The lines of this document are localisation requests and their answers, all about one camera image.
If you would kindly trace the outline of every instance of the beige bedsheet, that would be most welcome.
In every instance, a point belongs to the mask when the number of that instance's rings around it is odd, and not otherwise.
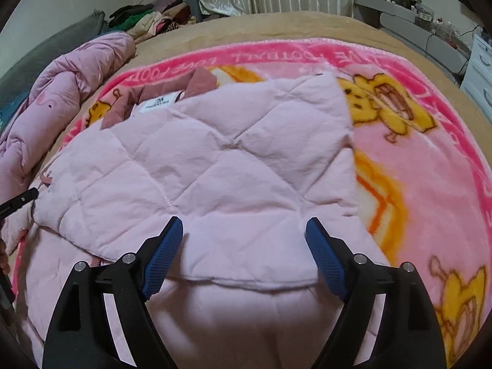
[[[362,22],[319,12],[255,14],[185,26],[159,35],[137,46],[134,59],[114,76],[130,68],[148,65],[190,51],[224,44],[269,39],[305,39],[327,37],[386,50],[407,58],[418,67],[446,96],[468,125],[487,161],[492,163],[492,127],[476,105],[430,61],[415,53],[400,41]],[[91,106],[99,90],[82,106],[67,129]],[[58,150],[62,134],[44,162]]]

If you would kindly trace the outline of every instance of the pile of clothes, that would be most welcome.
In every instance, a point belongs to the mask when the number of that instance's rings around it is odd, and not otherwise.
[[[181,26],[195,24],[191,8],[183,0],[155,0],[146,5],[127,5],[110,15],[112,30],[123,30],[135,43],[141,43],[158,34]]]

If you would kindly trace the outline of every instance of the clothing label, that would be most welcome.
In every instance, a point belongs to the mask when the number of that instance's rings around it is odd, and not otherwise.
[[[137,109],[139,112],[148,112],[153,109],[170,107],[176,101],[178,101],[181,95],[184,94],[184,90],[175,91],[173,93],[169,93],[160,97],[151,98],[150,100],[146,100],[139,105],[136,105],[132,110],[132,114]]]

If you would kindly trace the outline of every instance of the blue gripper pad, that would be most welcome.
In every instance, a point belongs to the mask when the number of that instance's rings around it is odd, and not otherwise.
[[[348,294],[345,270],[314,219],[309,219],[306,224],[306,241],[331,293],[345,300]]]
[[[182,240],[183,222],[177,218],[145,268],[142,294],[147,300],[161,289]]]

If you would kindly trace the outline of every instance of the white drawer cabinet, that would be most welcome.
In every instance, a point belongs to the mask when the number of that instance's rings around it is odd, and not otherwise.
[[[475,35],[470,63],[461,89],[492,123],[492,47]]]

